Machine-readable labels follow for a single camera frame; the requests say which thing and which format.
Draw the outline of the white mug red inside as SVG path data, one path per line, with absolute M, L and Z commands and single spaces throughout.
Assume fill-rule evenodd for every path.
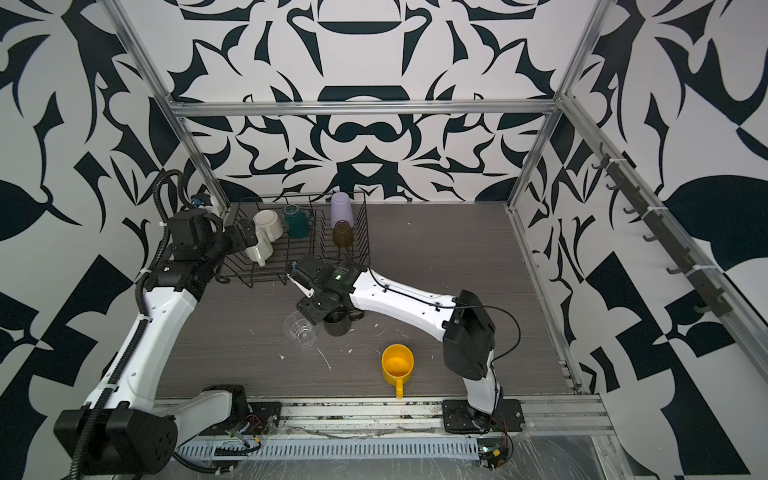
M 280 216 L 275 210 L 260 210 L 253 217 L 255 226 L 263 231 L 270 243 L 275 243 L 283 234 L 283 224 Z

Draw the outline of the olive tinted glass cup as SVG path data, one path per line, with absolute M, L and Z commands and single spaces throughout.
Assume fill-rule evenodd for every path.
M 354 244 L 354 228 L 348 221 L 340 220 L 335 224 L 333 243 L 340 249 L 350 248 Z

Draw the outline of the clear glass cup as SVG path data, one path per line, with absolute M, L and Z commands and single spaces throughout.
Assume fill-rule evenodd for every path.
M 283 324 L 284 335 L 301 348 L 309 348 L 317 339 L 316 326 L 299 311 L 291 313 Z

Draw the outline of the black wire dish rack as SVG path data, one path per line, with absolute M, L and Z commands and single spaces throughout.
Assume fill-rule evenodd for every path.
M 296 205 L 308 216 L 310 233 L 303 239 L 292 239 L 284 235 L 273 244 L 274 253 L 261 267 L 250 260 L 244 252 L 227 256 L 217 274 L 216 280 L 222 284 L 238 281 L 251 288 L 256 283 L 279 281 L 287 282 L 290 264 L 312 255 L 325 263 L 339 264 L 350 260 L 359 264 L 370 264 L 370 240 L 367 216 L 368 194 L 356 190 L 350 194 L 354 216 L 353 242 L 348 247 L 338 247 L 332 241 L 331 198 L 333 193 L 288 193 L 260 198 L 245 197 L 232 204 L 225 225 L 237 224 L 246 218 L 252 218 L 261 210 L 270 209 L 279 215 L 289 204 Z

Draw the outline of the green mug white inside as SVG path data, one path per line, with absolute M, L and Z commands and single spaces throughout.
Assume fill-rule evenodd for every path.
M 283 209 L 283 217 L 291 239 L 304 239 L 310 235 L 311 227 L 305 210 L 299 205 L 289 204 Z

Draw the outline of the lilac plastic cup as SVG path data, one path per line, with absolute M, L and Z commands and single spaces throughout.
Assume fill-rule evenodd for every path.
M 340 222 L 344 222 L 350 227 L 354 226 L 355 218 L 352 209 L 352 201 L 347 193 L 336 192 L 331 196 L 330 214 L 331 226 L 333 228 Z

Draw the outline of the cream white ceramic mug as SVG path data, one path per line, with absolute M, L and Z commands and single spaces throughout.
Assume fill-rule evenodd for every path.
M 273 256 L 274 249 L 268 239 L 260 239 L 255 245 L 247 247 L 245 253 L 259 267 L 265 267 L 268 260 Z

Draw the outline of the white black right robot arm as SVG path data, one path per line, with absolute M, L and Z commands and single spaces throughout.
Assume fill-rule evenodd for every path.
M 331 265 L 308 255 L 286 268 L 287 278 L 303 294 L 297 310 L 312 325 L 334 337 L 349 333 L 366 313 L 378 313 L 410 325 L 442 344 L 443 363 L 462 378 L 466 401 L 444 414 L 450 433 L 503 431 L 510 422 L 495 372 L 498 354 L 491 305 L 463 290 L 441 295 L 388 279 L 368 266 L 344 261 Z

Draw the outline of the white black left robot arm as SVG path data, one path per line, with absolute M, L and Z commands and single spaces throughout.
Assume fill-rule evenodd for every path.
M 65 410 L 54 434 L 70 455 L 68 476 L 130 475 L 162 471 L 170 461 L 198 474 L 222 475 L 232 466 L 204 465 L 178 449 L 209 428 L 240 433 L 249 413 L 244 388 L 219 384 L 163 412 L 154 410 L 162 371 L 179 333 L 226 257 L 239 248 L 236 230 L 185 193 L 182 210 L 169 215 L 161 189 L 182 173 L 160 173 L 152 186 L 163 236 L 135 283 L 138 314 L 97 387 L 77 410 Z

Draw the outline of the black ceramic mug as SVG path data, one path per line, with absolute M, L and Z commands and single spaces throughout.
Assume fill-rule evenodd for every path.
M 352 328 L 352 323 L 362 319 L 365 312 L 359 309 L 339 309 L 327 315 L 323 321 L 326 332 L 333 337 L 346 335 Z

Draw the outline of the yellow ceramic mug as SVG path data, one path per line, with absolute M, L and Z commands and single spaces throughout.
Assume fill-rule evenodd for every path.
M 412 351 L 403 344 L 388 346 L 381 355 L 384 380 L 395 389 L 397 399 L 404 398 L 404 387 L 411 379 L 415 366 Z

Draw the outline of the green circuit board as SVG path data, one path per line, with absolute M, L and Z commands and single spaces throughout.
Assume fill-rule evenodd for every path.
M 512 457 L 514 445 L 508 434 L 498 437 L 486 437 L 477 440 L 478 459 L 481 467 L 496 470 Z

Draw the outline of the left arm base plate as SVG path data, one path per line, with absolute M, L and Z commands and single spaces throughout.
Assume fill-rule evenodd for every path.
M 249 402 L 243 413 L 205 429 L 201 436 L 227 435 L 237 430 L 242 435 L 262 435 L 280 425 L 282 403 L 278 401 Z

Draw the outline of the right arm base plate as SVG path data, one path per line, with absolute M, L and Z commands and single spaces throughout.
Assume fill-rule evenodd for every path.
M 521 432 L 526 422 L 521 403 L 517 399 L 502 398 L 492 414 L 470 407 L 466 400 L 443 400 L 441 407 L 443 428 L 450 434 Z

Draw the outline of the black wall hook rail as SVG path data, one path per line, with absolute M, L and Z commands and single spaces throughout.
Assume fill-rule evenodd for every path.
M 629 202 L 630 207 L 624 208 L 624 213 L 636 216 L 649 229 L 650 235 L 644 236 L 643 240 L 659 243 L 671 258 L 674 267 L 667 267 L 666 272 L 683 275 L 699 294 L 704 305 L 695 306 L 694 310 L 717 317 L 730 314 L 733 306 L 725 296 L 725 289 L 713 279 L 718 267 L 694 253 L 692 242 L 682 233 L 670 210 L 660 202 L 654 202 L 655 195 L 642 185 L 626 158 L 612 157 L 604 150 L 603 143 L 599 146 L 599 155 L 599 163 L 592 168 L 603 170 L 613 181 L 607 188 L 620 192 Z

